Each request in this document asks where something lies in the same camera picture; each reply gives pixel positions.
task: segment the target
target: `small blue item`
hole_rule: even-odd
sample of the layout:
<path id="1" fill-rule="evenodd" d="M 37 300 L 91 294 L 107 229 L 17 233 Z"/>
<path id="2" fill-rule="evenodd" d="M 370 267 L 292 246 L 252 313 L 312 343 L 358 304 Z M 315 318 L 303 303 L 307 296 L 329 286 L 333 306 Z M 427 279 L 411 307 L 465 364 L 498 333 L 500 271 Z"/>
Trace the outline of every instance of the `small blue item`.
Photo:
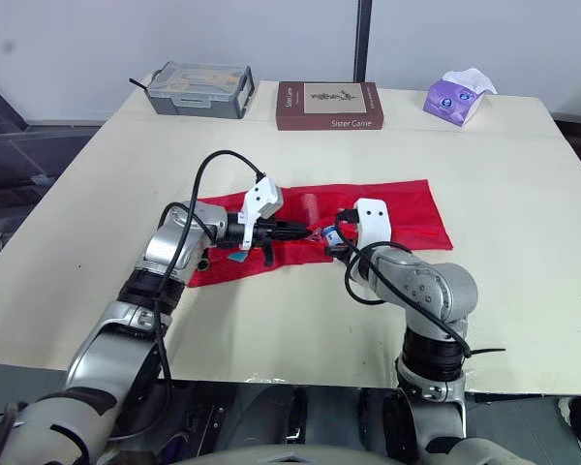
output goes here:
<path id="1" fill-rule="evenodd" d="M 242 264 L 245 262 L 245 259 L 248 258 L 248 251 L 247 250 L 239 250 L 238 252 L 232 252 L 228 255 L 228 259 L 233 260 L 235 262 L 239 262 Z"/>

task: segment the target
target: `tissue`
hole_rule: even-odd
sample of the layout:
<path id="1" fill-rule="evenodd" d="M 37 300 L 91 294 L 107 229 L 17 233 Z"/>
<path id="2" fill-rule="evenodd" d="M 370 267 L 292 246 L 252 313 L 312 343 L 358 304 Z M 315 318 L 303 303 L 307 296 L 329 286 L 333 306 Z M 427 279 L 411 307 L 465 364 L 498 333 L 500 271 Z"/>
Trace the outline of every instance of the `tissue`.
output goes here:
<path id="1" fill-rule="evenodd" d="M 497 94 L 491 79 L 480 70 L 448 71 L 428 89 L 424 111 L 463 126 L 474 116 L 486 91 Z"/>

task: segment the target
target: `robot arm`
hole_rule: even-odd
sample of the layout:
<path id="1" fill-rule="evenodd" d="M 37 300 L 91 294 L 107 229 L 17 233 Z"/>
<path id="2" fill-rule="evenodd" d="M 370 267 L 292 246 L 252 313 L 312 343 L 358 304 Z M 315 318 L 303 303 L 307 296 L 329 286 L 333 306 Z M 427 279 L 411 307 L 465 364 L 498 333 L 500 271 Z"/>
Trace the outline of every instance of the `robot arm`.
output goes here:
<path id="1" fill-rule="evenodd" d="M 357 246 L 344 239 L 356 253 L 349 263 L 353 281 L 405 309 L 403 350 L 395 360 L 399 395 L 383 412 L 398 415 L 395 428 L 410 423 L 414 444 L 402 447 L 406 451 L 400 457 L 393 452 L 400 445 L 388 445 L 390 456 L 407 462 L 411 447 L 416 450 L 411 459 L 426 464 L 530 464 L 490 441 L 466 439 L 462 366 L 469 348 L 453 336 L 465 338 L 467 318 L 477 305 L 472 275 L 458 264 L 427 263 L 411 251 L 384 245 L 391 227 L 383 201 L 360 199 L 354 210 L 350 216 L 357 223 Z M 418 305 L 448 331 L 419 313 Z"/>
<path id="2" fill-rule="evenodd" d="M 255 195 L 257 191 L 267 191 L 268 195 Z M 308 235 L 302 225 L 270 218 L 281 205 L 281 192 L 268 177 L 246 194 L 241 212 L 228 213 L 221 206 L 196 201 L 199 222 L 191 224 L 159 293 L 188 217 L 188 208 L 167 209 L 163 224 L 118 297 L 77 350 L 65 388 L 39 399 L 17 416 L 2 448 L 0 464 L 94 463 L 123 409 L 145 397 L 157 379 L 160 347 L 155 337 L 156 309 L 165 333 L 185 284 L 209 246 L 263 247 L 270 246 L 272 238 Z M 241 217 L 249 221 L 241 222 Z"/>

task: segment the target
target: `brown book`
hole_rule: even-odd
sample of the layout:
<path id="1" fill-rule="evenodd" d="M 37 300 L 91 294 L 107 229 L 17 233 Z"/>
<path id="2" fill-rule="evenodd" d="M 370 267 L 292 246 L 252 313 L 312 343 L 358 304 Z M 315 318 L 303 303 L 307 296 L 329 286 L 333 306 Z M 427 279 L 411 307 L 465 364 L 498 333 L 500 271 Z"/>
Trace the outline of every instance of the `brown book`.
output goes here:
<path id="1" fill-rule="evenodd" d="M 281 131 L 380 129 L 383 111 L 374 82 L 280 82 Z"/>

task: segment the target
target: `floor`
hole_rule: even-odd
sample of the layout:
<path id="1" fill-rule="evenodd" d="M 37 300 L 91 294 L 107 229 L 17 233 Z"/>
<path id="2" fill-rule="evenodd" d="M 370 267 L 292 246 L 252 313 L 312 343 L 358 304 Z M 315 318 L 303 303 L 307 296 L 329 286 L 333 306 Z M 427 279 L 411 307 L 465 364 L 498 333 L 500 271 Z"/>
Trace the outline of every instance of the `floor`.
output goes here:
<path id="1" fill-rule="evenodd" d="M 581 160 L 581 125 L 558 122 L 558 126 Z M 0 135 L 0 231 L 4 243 L 97 129 L 32 127 L 15 140 Z M 36 139 L 38 133 L 48 137 Z M 0 411 L 7 402 L 31 402 L 60 390 L 64 377 L 59 371 L 0 365 Z M 556 402 L 555 397 L 490 403 L 470 400 L 469 434 L 494 440 L 539 465 L 581 464 L 576 440 Z"/>

